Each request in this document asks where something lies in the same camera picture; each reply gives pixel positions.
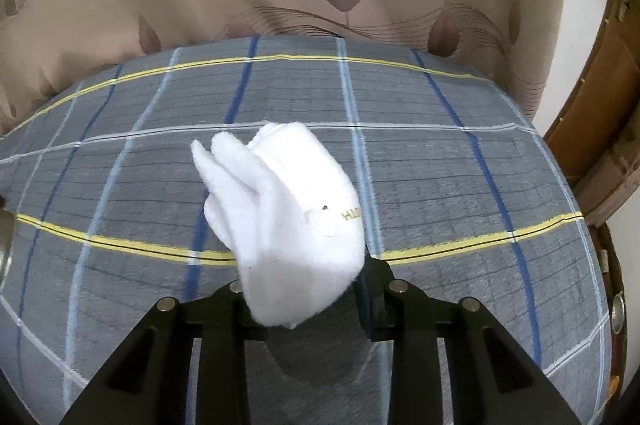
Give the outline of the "plaid grey bed sheet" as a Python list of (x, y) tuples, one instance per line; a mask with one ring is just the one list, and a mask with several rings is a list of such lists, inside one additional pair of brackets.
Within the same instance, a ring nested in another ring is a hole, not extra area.
[(259, 37), (105, 64), (1, 140), (16, 217), (1, 256), (1, 371), (58, 423), (164, 296), (235, 278), (190, 143), (305, 123), (358, 193), (373, 256), (444, 301), (479, 299), (577, 418), (602, 417), (608, 304), (570, 187), (476, 72), (402, 47)]

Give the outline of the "brown wooden door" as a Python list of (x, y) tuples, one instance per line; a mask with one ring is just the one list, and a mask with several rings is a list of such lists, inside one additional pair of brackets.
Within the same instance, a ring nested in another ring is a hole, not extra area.
[(606, 308), (623, 292), (606, 221), (639, 189), (639, 0), (608, 0), (587, 63), (544, 136), (585, 217)]

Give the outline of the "stainless steel bowl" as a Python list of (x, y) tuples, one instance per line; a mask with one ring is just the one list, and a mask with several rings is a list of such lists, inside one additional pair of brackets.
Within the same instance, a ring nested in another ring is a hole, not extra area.
[(0, 212), (0, 289), (6, 284), (12, 263), (12, 240), (15, 215), (6, 210)]

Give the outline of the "white socks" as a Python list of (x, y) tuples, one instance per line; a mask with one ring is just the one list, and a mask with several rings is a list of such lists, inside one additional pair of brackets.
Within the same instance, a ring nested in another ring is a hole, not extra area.
[(248, 144), (221, 132), (190, 149), (205, 219), (257, 323), (293, 329), (345, 293), (366, 255), (358, 194), (304, 124), (268, 123)]

